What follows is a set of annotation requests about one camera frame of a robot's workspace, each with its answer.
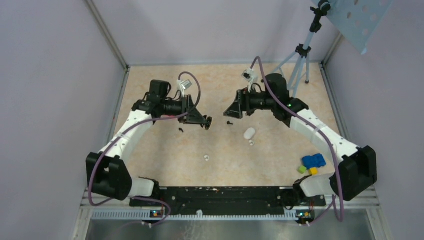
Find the black charging case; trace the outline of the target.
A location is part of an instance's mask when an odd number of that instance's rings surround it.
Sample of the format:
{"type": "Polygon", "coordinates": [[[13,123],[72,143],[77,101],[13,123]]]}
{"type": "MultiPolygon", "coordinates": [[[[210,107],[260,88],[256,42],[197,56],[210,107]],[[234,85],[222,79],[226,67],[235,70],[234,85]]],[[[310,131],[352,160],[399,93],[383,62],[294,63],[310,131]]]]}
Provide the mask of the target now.
{"type": "Polygon", "coordinates": [[[210,127],[211,127],[211,125],[212,125],[212,121],[213,121],[213,118],[212,118],[211,116],[208,116],[208,117],[205,119],[205,123],[204,123],[204,129],[205,129],[205,130],[209,130],[209,129],[210,129],[210,127]]]}

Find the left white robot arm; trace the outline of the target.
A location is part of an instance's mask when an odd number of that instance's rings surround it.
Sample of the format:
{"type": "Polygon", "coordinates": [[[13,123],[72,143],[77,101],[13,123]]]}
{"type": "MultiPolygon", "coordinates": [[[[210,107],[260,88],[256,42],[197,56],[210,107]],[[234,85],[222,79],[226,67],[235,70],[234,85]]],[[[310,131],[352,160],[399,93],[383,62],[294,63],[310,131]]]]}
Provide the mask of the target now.
{"type": "Polygon", "coordinates": [[[208,130],[212,117],[197,110],[197,101],[191,95],[172,99],[171,84],[163,80],[152,80],[143,99],[131,108],[124,125],[99,152],[88,154],[86,174],[88,190],[109,199],[123,201],[141,197],[149,207],[160,202],[159,184],[154,179],[131,176],[126,163],[137,144],[156,122],[176,119],[184,125],[198,125],[208,130]]]}

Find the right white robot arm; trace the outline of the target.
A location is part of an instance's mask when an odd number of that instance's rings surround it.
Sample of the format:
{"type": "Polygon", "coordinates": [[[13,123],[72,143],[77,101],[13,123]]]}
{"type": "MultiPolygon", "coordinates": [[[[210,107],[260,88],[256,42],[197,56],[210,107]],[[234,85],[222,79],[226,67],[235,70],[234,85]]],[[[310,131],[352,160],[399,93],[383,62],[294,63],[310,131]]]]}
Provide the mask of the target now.
{"type": "Polygon", "coordinates": [[[258,75],[248,69],[241,75],[248,86],[236,92],[225,117],[242,119],[255,111],[271,111],[274,118],[308,138],[323,157],[331,160],[334,173],[315,174],[297,180],[293,200],[307,206],[315,196],[336,195],[351,201],[378,180],[377,155],[370,146],[359,147],[323,123],[298,98],[292,97],[287,81],[279,73],[266,76],[265,90],[256,90],[258,75]]]}

